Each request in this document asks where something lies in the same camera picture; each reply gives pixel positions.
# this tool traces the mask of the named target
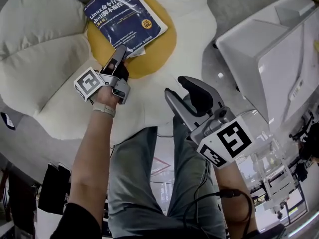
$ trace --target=book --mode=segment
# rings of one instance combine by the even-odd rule
[[[167,30],[144,0],[91,0],[85,15],[116,49],[126,45],[124,58],[134,57]]]

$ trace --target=grey jeans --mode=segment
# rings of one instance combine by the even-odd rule
[[[167,216],[162,213],[150,186],[157,127],[145,128],[117,145],[110,160],[109,228],[114,238],[142,236],[143,231],[182,229],[183,215],[194,200],[194,192],[205,170],[205,159],[186,140],[186,127],[174,123],[175,182]],[[200,188],[198,197],[213,193],[211,177]],[[197,228],[195,207],[187,214],[187,225]],[[215,197],[199,202],[198,221],[208,235],[226,238],[224,217]]]

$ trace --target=white wristband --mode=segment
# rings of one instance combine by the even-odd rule
[[[112,107],[107,106],[105,104],[101,104],[99,102],[94,102],[93,110],[107,113],[107,114],[111,115],[112,118],[114,118],[115,113],[116,113]]]

